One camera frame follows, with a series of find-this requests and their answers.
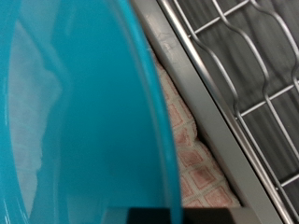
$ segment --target metal frame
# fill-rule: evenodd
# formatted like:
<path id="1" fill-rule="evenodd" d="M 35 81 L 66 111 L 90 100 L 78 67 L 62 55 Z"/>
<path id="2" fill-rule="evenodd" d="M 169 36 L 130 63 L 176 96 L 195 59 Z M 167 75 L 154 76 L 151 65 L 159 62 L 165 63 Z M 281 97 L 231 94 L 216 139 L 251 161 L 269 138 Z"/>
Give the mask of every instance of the metal frame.
<path id="1" fill-rule="evenodd" d="M 161 1 L 164 2 L 164 8 L 166 8 L 166 13 L 170 13 L 169 10 L 169 5 L 166 7 L 165 5 L 167 5 L 167 1 Z M 270 175 L 276 190 L 278 191 L 282 201 L 286 204 L 292 218 L 296 221 L 299 222 L 299 216 L 298 213 L 296 212 L 295 208 L 293 207 L 289 196 L 287 195 L 287 193 L 284 190 L 284 187 L 287 186 L 288 184 L 290 184 L 291 182 L 297 180 L 299 178 L 299 174 L 292 176 L 291 178 L 289 178 L 288 180 L 284 181 L 283 183 L 280 183 L 279 180 L 277 179 L 276 175 L 273 172 L 273 169 L 271 168 L 271 166 L 269 165 L 269 162 L 267 161 L 266 157 L 264 156 L 261 148 L 259 147 L 259 145 L 257 144 L 256 140 L 254 139 L 247 123 L 244 121 L 243 117 L 245 117 L 247 114 L 251 113 L 252 111 L 254 111 L 255 109 L 259 108 L 262 105 L 267 105 L 269 110 L 271 111 L 271 114 L 273 116 L 273 118 L 275 119 L 276 123 L 278 124 L 279 130 L 281 131 L 282 135 L 285 137 L 285 139 L 287 140 L 290 148 L 292 149 L 292 153 L 295 156 L 295 158 L 297 160 L 299 160 L 299 153 L 297 148 L 295 147 L 292 139 L 290 138 L 290 135 L 288 134 L 283 122 L 281 121 L 278 112 L 276 111 L 275 107 L 272 104 L 272 100 L 279 97 L 281 94 L 291 90 L 293 87 L 296 88 L 297 92 L 299 93 L 299 84 L 298 84 L 298 80 L 295 76 L 295 72 L 298 70 L 299 67 L 299 49 L 292 37 L 292 34 L 288 28 L 288 26 L 286 25 L 286 23 L 284 22 L 284 20 L 274 11 L 270 11 L 262 6 L 260 6 L 255 0 L 245 0 L 239 4 L 237 4 L 235 7 L 232 7 L 230 10 L 223 12 L 221 10 L 221 7 L 218 4 L 217 0 L 212 0 L 214 7 L 216 8 L 217 12 L 219 13 L 219 17 L 215 18 L 214 20 L 206 23 L 205 25 L 203 25 L 202 27 L 198 28 L 197 30 L 193 30 L 192 26 L 190 25 L 183 9 L 181 8 L 178 0 L 173 0 L 173 3 L 178 11 L 178 14 L 180 15 L 180 17 L 183 19 L 183 22 L 185 23 L 185 25 L 187 26 L 188 31 L 190 32 L 190 35 L 188 35 L 188 38 L 192 38 L 195 43 L 204 51 L 206 51 L 211 58 L 214 60 L 215 64 L 218 66 L 219 70 L 221 71 L 222 76 L 224 77 L 225 81 L 227 82 L 233 96 L 234 96 L 234 112 L 235 112 L 235 118 L 239 121 L 239 124 L 241 125 L 242 130 L 245 132 L 246 136 L 248 137 L 248 139 L 250 140 L 250 142 L 253 144 L 255 151 L 257 152 L 257 154 L 259 155 L 259 157 L 262 159 L 264 167 L 267 171 L 267 173 Z M 259 53 L 259 51 L 256 49 L 254 43 L 252 42 L 252 40 L 249 38 L 249 36 L 242 31 L 241 29 L 233 26 L 229 20 L 227 19 L 227 16 L 238 11 L 240 8 L 243 8 L 247 5 L 252 5 L 256 10 L 260 11 L 261 13 L 264 13 L 268 16 L 273 17 L 277 23 L 279 24 L 281 31 L 283 32 L 283 34 L 286 36 L 288 42 L 290 43 L 291 47 L 292 47 L 292 51 L 294 53 L 294 57 L 295 57 L 295 65 L 292 69 L 291 72 L 291 76 L 292 76 L 292 82 L 293 84 L 283 88 L 282 90 L 274 93 L 272 96 L 269 96 L 268 94 L 268 86 L 269 86 L 269 74 L 267 71 L 267 68 L 263 62 L 263 59 Z M 238 93 L 235 89 L 235 85 L 232 82 L 232 80 L 230 79 L 229 75 L 227 74 L 223 64 L 221 63 L 221 60 L 217 57 L 217 55 L 206 45 L 204 45 L 198 35 L 203 32 L 204 30 L 210 28 L 212 25 L 214 25 L 217 22 L 222 21 L 225 26 L 230 29 L 231 31 L 239 34 L 244 40 L 245 42 L 248 44 L 249 48 L 251 49 L 252 54 L 254 55 L 258 65 L 260 65 L 260 68 L 262 70 L 263 73 L 263 79 L 264 79 L 264 83 L 263 83 L 263 98 L 264 100 L 254 106 L 252 106 L 251 108 L 245 110 L 244 112 L 240 112 L 239 110 L 239 96 Z M 193 59 L 194 61 L 196 61 L 196 56 L 194 57 L 194 55 L 190 55 L 191 57 L 195 58 Z M 271 190 L 269 191 L 270 194 L 275 194 L 275 192 L 273 191 L 273 188 L 271 188 Z M 284 206 L 281 206 L 280 202 L 276 202 L 274 200 L 274 204 L 277 206 L 278 211 L 281 215 L 281 217 L 283 218 L 283 220 L 286 223 L 292 223 L 290 221 L 290 216 L 288 214 L 288 212 L 286 211 Z"/>
<path id="2" fill-rule="evenodd" d="M 131 3 L 152 48 L 192 111 L 202 137 L 242 203 L 243 207 L 238 211 L 251 210 L 263 224 L 281 224 L 281 218 L 265 189 L 274 192 L 270 195 L 273 202 L 282 207 L 284 205 L 191 40 L 184 32 L 177 12 L 173 10 L 173 2 L 131 0 Z M 288 213 L 285 219 L 292 223 Z M 247 221 L 246 216 L 241 215 L 236 223 Z"/>

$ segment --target metal rail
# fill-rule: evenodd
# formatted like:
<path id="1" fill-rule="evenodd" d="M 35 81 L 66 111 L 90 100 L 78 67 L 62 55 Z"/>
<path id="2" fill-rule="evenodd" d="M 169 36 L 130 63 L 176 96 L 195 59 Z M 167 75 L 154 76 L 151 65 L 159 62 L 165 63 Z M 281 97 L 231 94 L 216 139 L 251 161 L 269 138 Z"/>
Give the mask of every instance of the metal rail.
<path id="1" fill-rule="evenodd" d="M 181 8 L 178 0 L 173 0 L 173 2 L 175 3 L 175 6 L 178 10 L 178 13 L 180 15 L 180 17 L 183 19 L 185 25 L 187 26 L 187 29 L 189 31 L 189 38 L 192 38 L 195 43 L 201 48 L 203 49 L 205 52 L 207 52 L 207 54 L 209 54 L 209 56 L 213 59 L 214 63 L 218 66 L 219 70 L 221 71 L 222 76 L 224 77 L 227 85 L 229 86 L 234 101 L 233 101 L 233 108 L 234 108 L 234 112 L 235 112 L 235 116 L 236 118 L 239 120 L 242 129 L 244 130 L 244 132 L 246 133 L 247 137 L 249 138 L 250 142 L 254 145 L 257 153 L 259 154 L 260 158 L 263 161 L 263 164 L 268 172 L 268 174 L 270 174 L 276 189 L 278 190 L 278 192 L 280 193 L 280 196 L 282 197 L 284 203 L 287 205 L 287 207 L 289 208 L 289 212 L 292 214 L 292 217 L 299 222 L 299 216 L 298 213 L 296 212 L 289 196 L 287 195 L 286 191 L 284 190 L 284 187 L 291 184 L 291 182 L 296 181 L 299 179 L 299 174 L 292 176 L 291 178 L 287 179 L 286 181 L 284 181 L 283 183 L 280 183 L 280 181 L 278 180 L 278 178 L 276 177 L 273 169 L 271 168 L 271 166 L 269 165 L 269 162 L 267 161 L 266 157 L 263 154 L 263 151 L 261 150 L 261 148 L 259 147 L 259 145 L 257 144 L 255 138 L 253 137 L 248 125 L 246 124 L 246 122 L 244 121 L 243 117 L 245 117 L 246 115 L 248 115 L 249 113 L 251 113 L 252 111 L 258 109 L 259 107 L 261 107 L 262 105 L 267 105 L 273 118 L 275 119 L 276 123 L 278 124 L 279 130 L 281 131 L 281 133 L 283 134 L 283 136 L 285 137 L 285 139 L 287 140 L 293 155 L 295 156 L 295 158 L 297 160 L 299 160 L 299 152 L 296 148 L 296 146 L 294 145 L 292 139 L 290 138 L 289 133 L 287 132 L 283 122 L 281 121 L 278 112 L 276 111 L 275 107 L 272 104 L 272 100 L 279 97 L 281 94 L 291 90 L 293 87 L 296 88 L 298 94 L 299 94 L 299 83 L 298 83 L 298 79 L 295 75 L 295 72 L 298 70 L 299 68 L 299 48 L 297 47 L 292 34 L 288 28 L 288 26 L 286 25 L 286 23 L 284 22 L 284 20 L 274 11 L 270 11 L 262 6 L 260 6 L 255 0 L 246 0 L 243 1 L 241 3 L 239 3 L 238 5 L 236 5 L 235 7 L 229 9 L 226 12 L 223 12 L 221 10 L 221 7 L 218 4 L 217 0 L 212 0 L 214 7 L 216 8 L 216 10 L 219 13 L 219 17 L 215 18 L 214 20 L 206 23 L 205 25 L 203 25 L 202 27 L 198 28 L 197 30 L 193 30 L 192 26 L 190 25 L 183 9 Z M 261 13 L 264 13 L 268 16 L 271 16 L 272 18 L 274 18 L 277 23 L 279 24 L 281 31 L 283 32 L 283 34 L 286 36 L 291 48 L 292 48 L 292 52 L 294 54 L 295 57 L 295 64 L 292 68 L 291 71 L 291 77 L 292 77 L 292 83 L 291 85 L 283 88 L 280 91 L 277 91 L 276 93 L 274 93 L 273 95 L 269 96 L 268 94 L 268 87 L 270 84 L 270 77 L 267 71 L 267 68 L 263 62 L 262 56 L 260 55 L 259 51 L 257 50 L 257 48 L 255 47 L 254 43 L 252 42 L 252 40 L 249 38 L 249 36 L 241 29 L 233 26 L 227 19 L 227 16 L 238 11 L 240 8 L 251 4 L 256 10 L 260 11 Z M 202 31 L 206 30 L 207 28 L 211 27 L 213 24 L 222 21 L 225 26 L 230 29 L 231 31 L 239 34 L 244 40 L 245 42 L 248 44 L 253 56 L 255 57 L 258 65 L 260 65 L 261 71 L 263 73 L 263 89 L 262 89 L 262 93 L 263 93 L 263 98 L 264 100 L 254 106 L 252 106 L 251 108 L 247 109 L 244 112 L 240 112 L 239 110 L 239 96 L 238 93 L 236 91 L 235 85 L 233 83 L 233 81 L 230 79 L 225 67 L 223 66 L 223 64 L 221 63 L 220 59 L 218 58 L 218 56 L 215 54 L 214 51 L 212 51 L 208 46 L 206 46 L 199 38 L 198 34 L 200 34 Z"/>

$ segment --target cloth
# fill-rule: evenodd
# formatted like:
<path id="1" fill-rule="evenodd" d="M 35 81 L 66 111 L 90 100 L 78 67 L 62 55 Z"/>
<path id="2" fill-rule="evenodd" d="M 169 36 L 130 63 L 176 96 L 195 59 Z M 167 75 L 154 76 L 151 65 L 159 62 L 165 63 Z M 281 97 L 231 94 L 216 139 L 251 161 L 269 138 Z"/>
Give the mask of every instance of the cloth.
<path id="1" fill-rule="evenodd" d="M 238 207 L 219 165 L 198 139 L 195 120 L 171 78 L 153 54 L 164 91 L 178 153 L 182 203 L 185 207 Z"/>

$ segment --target gray metal surface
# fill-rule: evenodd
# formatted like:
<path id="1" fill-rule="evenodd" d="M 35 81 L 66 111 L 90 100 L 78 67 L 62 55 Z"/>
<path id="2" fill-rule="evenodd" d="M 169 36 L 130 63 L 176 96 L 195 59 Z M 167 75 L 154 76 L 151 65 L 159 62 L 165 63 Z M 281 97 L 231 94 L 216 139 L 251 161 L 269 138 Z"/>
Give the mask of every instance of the gray metal surface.
<path id="1" fill-rule="evenodd" d="M 222 169 L 233 184 L 242 203 L 252 208 L 262 223 L 281 223 L 278 213 L 264 192 L 240 146 L 235 141 L 230 128 L 235 129 L 236 138 L 243 147 L 250 148 L 250 145 L 235 125 L 235 119 L 230 113 L 226 115 L 226 118 L 233 123 L 233 126 L 229 128 L 225 123 L 219 109 L 210 97 L 206 86 L 199 78 L 157 2 L 147 0 L 133 0 L 132 2 L 151 45 L 158 52 L 159 59 L 174 80 L 201 130 L 204 130 L 205 138 L 208 140 L 214 155 L 221 163 Z M 200 64 L 197 69 L 201 69 L 202 73 L 208 74 L 199 57 L 197 62 Z M 207 88 L 214 90 L 213 97 L 223 101 L 209 76 L 205 76 L 203 79 L 208 80 Z M 255 166 L 260 168 L 260 176 L 266 187 L 275 192 L 257 157 L 250 150 L 246 156 Z M 275 193 L 272 200 L 281 204 Z"/>

